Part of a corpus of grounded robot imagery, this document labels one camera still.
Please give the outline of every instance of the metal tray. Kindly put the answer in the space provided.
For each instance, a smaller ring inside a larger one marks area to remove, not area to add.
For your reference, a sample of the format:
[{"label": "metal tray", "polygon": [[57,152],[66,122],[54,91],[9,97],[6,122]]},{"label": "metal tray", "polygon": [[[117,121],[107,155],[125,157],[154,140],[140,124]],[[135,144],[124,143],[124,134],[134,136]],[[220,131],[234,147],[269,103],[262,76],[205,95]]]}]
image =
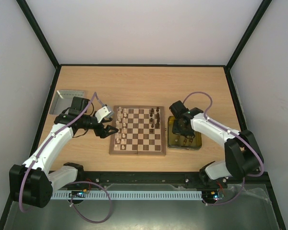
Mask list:
[{"label": "metal tray", "polygon": [[84,91],[58,90],[53,98],[49,114],[58,115],[72,104],[73,97],[84,97]]}]

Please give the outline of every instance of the wooden tabletop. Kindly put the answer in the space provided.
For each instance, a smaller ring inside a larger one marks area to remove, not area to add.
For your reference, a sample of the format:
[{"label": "wooden tabletop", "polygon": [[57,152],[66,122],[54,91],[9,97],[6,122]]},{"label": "wooden tabletop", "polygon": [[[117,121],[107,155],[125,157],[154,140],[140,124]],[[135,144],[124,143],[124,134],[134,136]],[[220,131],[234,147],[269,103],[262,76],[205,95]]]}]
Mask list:
[{"label": "wooden tabletop", "polygon": [[[234,105],[221,67],[77,67],[63,66],[56,90],[83,90],[85,98],[96,91],[103,103],[115,105],[164,106],[166,120],[169,106],[183,100],[193,91],[204,91],[214,100],[209,116],[239,130]],[[100,105],[95,102],[95,109]],[[209,99],[192,95],[185,105],[204,110]],[[40,144],[49,134],[56,115],[48,114]],[[89,131],[85,136],[70,140],[52,165],[59,169],[66,162],[84,166],[86,171],[126,172],[194,172],[204,165],[224,159],[224,150],[202,135],[200,150],[167,149],[162,156],[109,155],[110,138],[100,139]]]}]

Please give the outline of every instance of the wooden chessboard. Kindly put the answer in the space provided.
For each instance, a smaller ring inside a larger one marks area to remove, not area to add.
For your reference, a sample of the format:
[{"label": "wooden chessboard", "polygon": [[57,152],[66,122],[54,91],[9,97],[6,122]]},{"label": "wooden chessboard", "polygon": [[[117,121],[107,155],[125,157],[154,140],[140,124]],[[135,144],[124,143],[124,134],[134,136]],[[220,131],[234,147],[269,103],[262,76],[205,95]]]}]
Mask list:
[{"label": "wooden chessboard", "polygon": [[[158,116],[160,121],[159,126],[156,126]],[[163,106],[114,106],[112,125],[120,131],[115,135],[111,135],[110,154],[165,156],[166,139]]]}]

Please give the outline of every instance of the purple cable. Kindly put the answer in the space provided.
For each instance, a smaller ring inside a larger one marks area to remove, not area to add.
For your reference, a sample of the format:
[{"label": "purple cable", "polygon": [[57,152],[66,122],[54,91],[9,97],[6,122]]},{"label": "purple cable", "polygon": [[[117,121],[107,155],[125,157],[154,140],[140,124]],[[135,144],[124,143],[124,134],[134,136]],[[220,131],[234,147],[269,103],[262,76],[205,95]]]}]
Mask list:
[{"label": "purple cable", "polygon": [[96,184],[96,183],[94,183],[94,182],[90,182],[90,181],[76,181],[76,182],[71,182],[71,183],[69,183],[69,184],[92,184],[92,185],[95,185],[95,186],[97,186],[98,188],[102,189],[102,190],[106,193],[106,195],[107,195],[107,197],[108,197],[108,199],[109,199],[110,209],[109,209],[109,212],[108,212],[107,216],[106,216],[103,220],[94,221],[94,220],[90,220],[90,219],[86,218],[85,216],[83,216],[83,215],[78,211],[78,209],[76,208],[76,206],[72,203],[72,200],[73,200],[73,198],[75,197],[75,195],[72,196],[72,198],[71,198],[71,205],[72,205],[72,207],[75,209],[75,211],[77,212],[77,214],[78,214],[82,219],[84,219],[84,220],[86,220],[87,222],[90,222],[90,223],[92,223],[92,224],[100,224],[100,223],[105,222],[107,219],[109,219],[109,218],[111,217],[112,212],[113,212],[113,204],[112,204],[111,197],[110,197],[109,193],[106,191],[106,189],[104,189],[102,186],[100,186],[100,185],[98,185],[98,184]]},{"label": "purple cable", "polygon": [[[89,108],[89,106],[91,105],[91,103],[93,102],[94,98],[96,97],[96,99],[98,100],[98,102],[104,106],[104,104],[101,102],[101,100],[98,98],[97,96],[97,92],[95,92],[90,100],[90,102],[87,104],[87,106],[84,108],[84,110],[75,118],[73,119],[70,123],[68,123],[67,125],[64,125],[62,128],[60,128],[58,131],[56,131],[54,133],[54,135],[57,135],[59,132],[61,132],[63,129],[67,128],[68,126],[72,125],[74,122],[76,122]],[[42,154],[43,150],[45,149],[45,147],[47,146],[47,144],[49,144],[49,142],[53,139],[53,136],[50,136],[49,139],[46,140],[46,142],[43,144],[43,146],[40,148],[40,150],[38,151],[37,155],[36,155],[36,159],[39,158],[39,156]],[[24,174],[24,178],[23,181],[21,182],[21,186],[20,186],[20,191],[19,191],[19,209],[22,212],[27,212],[27,210],[24,209],[23,207],[23,195],[24,195],[24,184],[26,182],[26,179],[29,175],[30,170],[32,169],[33,165],[35,164],[36,161],[32,161],[32,163],[30,164],[30,166],[28,167],[27,171]]]},{"label": "purple cable", "polygon": [[203,199],[203,203],[204,203],[205,205],[207,205],[207,206],[219,206],[219,205],[225,205],[225,204],[228,204],[228,203],[234,201],[234,200],[237,199],[237,197],[242,193],[242,190],[243,190],[243,188],[244,188],[244,182],[245,182],[245,178],[243,177],[243,179],[242,179],[242,184],[241,184],[241,189],[239,190],[239,192],[238,192],[232,199],[230,199],[230,200],[228,200],[228,201],[225,201],[225,202],[223,202],[223,203],[218,203],[218,204],[208,204],[208,203],[207,203],[206,201],[204,201],[204,199]]}]

